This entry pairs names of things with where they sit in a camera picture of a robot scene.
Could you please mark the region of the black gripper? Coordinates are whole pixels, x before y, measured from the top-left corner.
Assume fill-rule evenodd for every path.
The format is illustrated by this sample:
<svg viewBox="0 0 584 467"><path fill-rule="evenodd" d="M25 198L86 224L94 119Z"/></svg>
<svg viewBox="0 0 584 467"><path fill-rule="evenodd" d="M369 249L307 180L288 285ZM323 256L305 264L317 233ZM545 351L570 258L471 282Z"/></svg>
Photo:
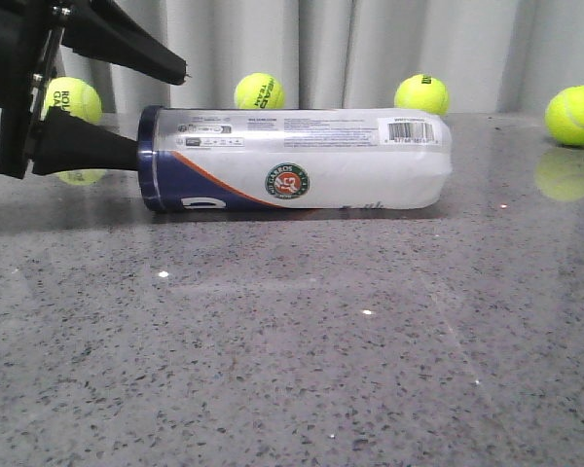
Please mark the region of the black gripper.
<svg viewBox="0 0 584 467"><path fill-rule="evenodd" d="M187 63L115 1L0 1L0 174L137 169L137 143L51 107L41 111L61 44L179 86Z"/></svg>

